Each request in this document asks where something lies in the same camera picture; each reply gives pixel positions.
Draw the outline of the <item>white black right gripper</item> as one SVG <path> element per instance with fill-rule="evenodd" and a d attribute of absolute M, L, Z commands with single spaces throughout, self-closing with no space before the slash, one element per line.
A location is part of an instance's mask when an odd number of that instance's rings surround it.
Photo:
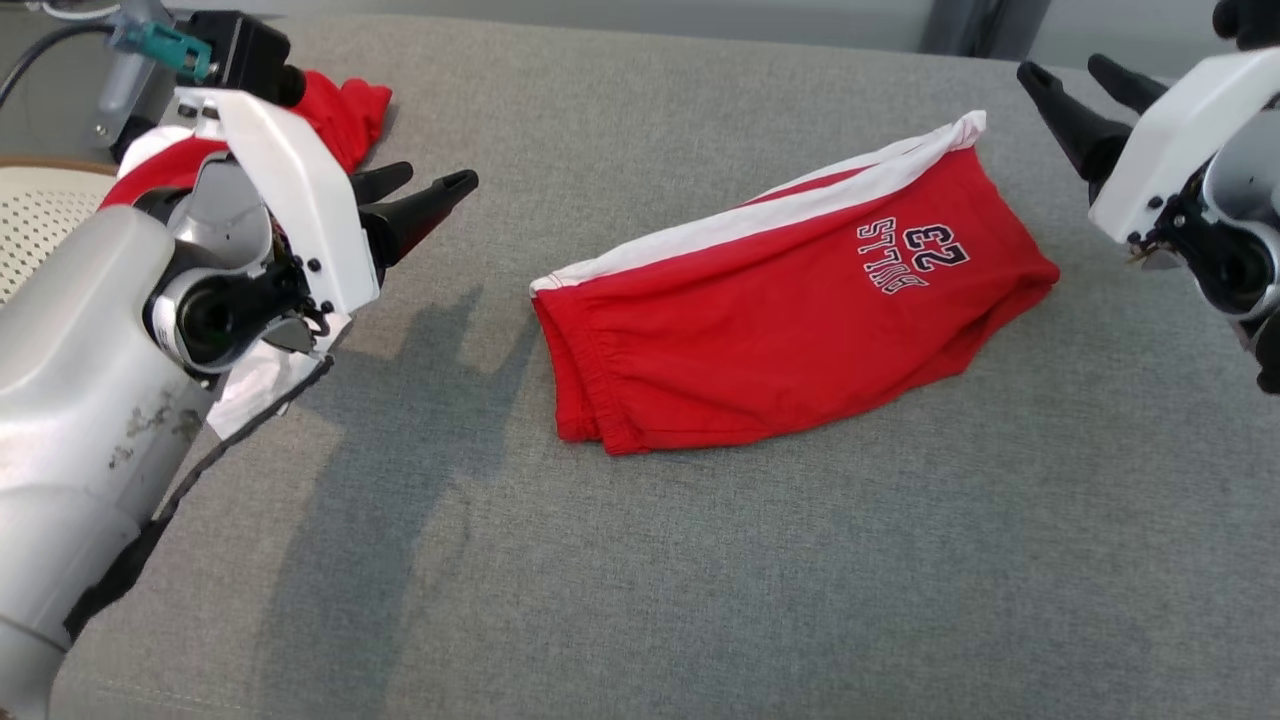
<path fill-rule="evenodd" d="M 1103 184 L 1091 222 L 1125 243 L 1155 225 L 1155 197 L 1181 191 L 1192 176 L 1280 94 L 1280 46 L 1210 56 L 1170 90 L 1101 53 L 1087 70 L 1120 105 L 1142 114 L 1133 128 L 1071 97 L 1034 61 L 1016 78 L 1082 181 Z"/>

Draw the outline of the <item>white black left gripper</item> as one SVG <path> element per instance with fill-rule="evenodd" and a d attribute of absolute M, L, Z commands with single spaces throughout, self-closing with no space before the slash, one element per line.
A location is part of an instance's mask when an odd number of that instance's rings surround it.
<path fill-rule="evenodd" d="M 348 179 L 311 124 L 293 111 L 227 88 L 177 88 L 175 99 L 218 114 L 218 120 L 198 120 L 195 136 L 227 143 L 293 252 L 319 261 L 319 270 L 308 273 L 315 304 L 330 304 L 339 314 L 376 300 L 375 269 L 404 260 L 479 187 L 479 174 L 465 169 L 381 202 L 411 182 L 411 163 L 356 172 Z"/>

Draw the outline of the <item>red shorts with white stripe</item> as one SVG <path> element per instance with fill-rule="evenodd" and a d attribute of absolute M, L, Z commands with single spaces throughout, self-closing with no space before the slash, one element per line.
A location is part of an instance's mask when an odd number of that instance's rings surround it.
<path fill-rule="evenodd" d="M 986 128 L 969 111 L 535 279 L 558 436 L 750 445 L 964 373 L 1060 278 L 980 164 Z"/>

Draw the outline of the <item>white perforated laundry basket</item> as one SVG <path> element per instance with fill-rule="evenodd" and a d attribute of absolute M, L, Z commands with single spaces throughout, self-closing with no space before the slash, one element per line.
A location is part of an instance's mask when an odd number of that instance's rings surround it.
<path fill-rule="evenodd" d="M 0 307 L 115 182 L 116 168 L 100 163 L 0 156 Z"/>

